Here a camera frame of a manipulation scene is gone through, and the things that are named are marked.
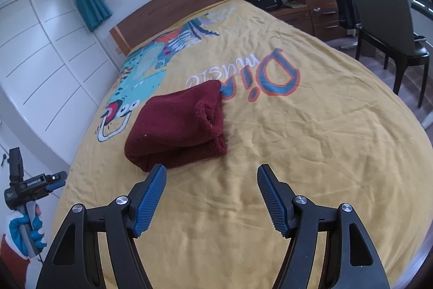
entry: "red sleeve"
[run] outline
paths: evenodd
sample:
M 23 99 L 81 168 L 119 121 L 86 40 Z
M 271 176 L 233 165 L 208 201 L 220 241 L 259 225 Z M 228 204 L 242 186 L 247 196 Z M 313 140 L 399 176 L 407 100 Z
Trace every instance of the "red sleeve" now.
M 23 259 L 13 251 L 7 244 L 4 235 L 1 240 L 0 257 L 20 288 L 25 288 L 25 277 L 30 260 Z

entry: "blue gripper pad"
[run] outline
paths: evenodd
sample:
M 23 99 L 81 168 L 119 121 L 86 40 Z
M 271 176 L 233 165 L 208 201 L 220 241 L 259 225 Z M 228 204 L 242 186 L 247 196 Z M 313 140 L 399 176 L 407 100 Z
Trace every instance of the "blue gripper pad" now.
M 52 191 L 58 189 L 59 187 L 63 187 L 65 185 L 66 185 L 66 181 L 61 180 L 61 181 L 58 181 L 57 183 L 45 186 L 45 190 L 48 192 L 52 192 Z
M 153 179 L 136 209 L 135 224 L 132 229 L 134 237 L 138 238 L 142 232 L 148 230 L 166 183 L 167 170 L 161 165 L 153 175 Z
M 287 210 L 263 168 L 257 170 L 257 184 L 275 229 L 285 236 L 289 231 Z

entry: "teal curtain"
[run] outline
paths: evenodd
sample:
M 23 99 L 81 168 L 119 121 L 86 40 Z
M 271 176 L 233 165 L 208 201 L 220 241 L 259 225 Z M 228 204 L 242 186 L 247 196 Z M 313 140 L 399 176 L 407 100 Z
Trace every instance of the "teal curtain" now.
M 111 11 L 102 0 L 75 0 L 77 8 L 90 31 L 96 30 L 111 16 Z

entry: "chair leg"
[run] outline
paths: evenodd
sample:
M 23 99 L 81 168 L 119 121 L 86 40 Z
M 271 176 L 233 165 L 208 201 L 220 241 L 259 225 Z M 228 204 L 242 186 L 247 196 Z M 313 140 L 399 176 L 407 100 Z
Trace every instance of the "chair leg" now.
M 361 44 L 362 44 L 362 31 L 358 34 L 358 45 L 356 46 L 356 56 L 355 59 L 359 61 L 359 57 L 361 56 Z
M 426 92 L 427 78 L 429 76 L 429 63 L 424 64 L 424 75 L 423 75 L 423 85 L 421 87 L 421 94 L 419 95 L 418 108 L 423 105 L 424 94 Z
M 396 73 L 395 73 L 395 82 L 394 82 L 394 93 L 398 96 L 398 92 L 400 91 L 400 85 L 401 81 L 403 80 L 404 72 L 406 71 L 406 68 L 408 67 L 408 64 L 406 61 L 396 61 Z
M 385 54 L 385 64 L 383 66 L 383 68 L 386 70 L 388 68 L 388 60 L 389 60 L 389 55 Z

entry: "wooden headboard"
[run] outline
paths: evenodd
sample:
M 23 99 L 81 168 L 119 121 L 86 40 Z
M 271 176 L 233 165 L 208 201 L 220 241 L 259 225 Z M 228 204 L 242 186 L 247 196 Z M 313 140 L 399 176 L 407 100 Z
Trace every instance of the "wooden headboard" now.
M 186 16 L 223 0 L 152 0 L 110 30 L 124 54 Z

